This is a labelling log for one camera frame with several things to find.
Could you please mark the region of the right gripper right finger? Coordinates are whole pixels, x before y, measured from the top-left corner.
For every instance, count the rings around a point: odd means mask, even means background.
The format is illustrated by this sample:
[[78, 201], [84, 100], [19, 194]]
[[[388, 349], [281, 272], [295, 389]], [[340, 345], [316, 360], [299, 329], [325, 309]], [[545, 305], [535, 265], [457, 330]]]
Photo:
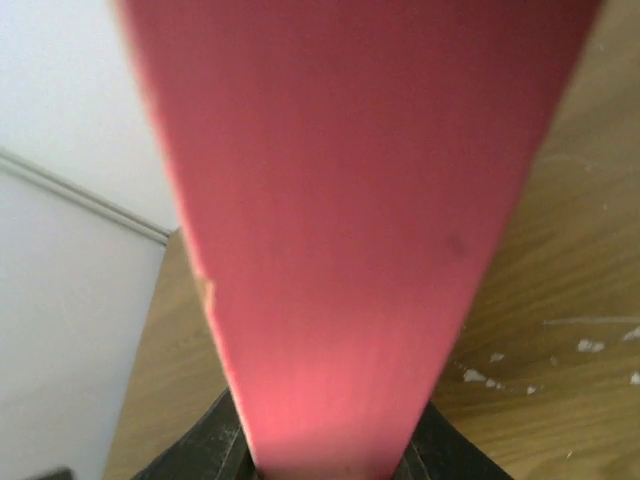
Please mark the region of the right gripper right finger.
[[510, 480], [428, 402], [397, 466], [398, 479]]

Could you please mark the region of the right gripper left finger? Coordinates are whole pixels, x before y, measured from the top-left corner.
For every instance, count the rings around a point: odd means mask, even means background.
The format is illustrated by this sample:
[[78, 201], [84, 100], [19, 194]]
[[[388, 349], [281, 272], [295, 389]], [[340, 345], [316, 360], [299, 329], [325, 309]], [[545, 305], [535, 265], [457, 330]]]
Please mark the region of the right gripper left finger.
[[144, 468], [144, 478], [260, 478], [228, 389], [181, 438]]

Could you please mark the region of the pink picture frame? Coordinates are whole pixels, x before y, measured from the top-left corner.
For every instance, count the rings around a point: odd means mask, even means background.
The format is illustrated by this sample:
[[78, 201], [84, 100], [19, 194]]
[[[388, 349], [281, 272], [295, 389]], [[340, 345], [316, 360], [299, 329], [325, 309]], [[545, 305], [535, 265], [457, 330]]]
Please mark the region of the pink picture frame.
[[266, 477], [393, 474], [599, 7], [118, 3]]

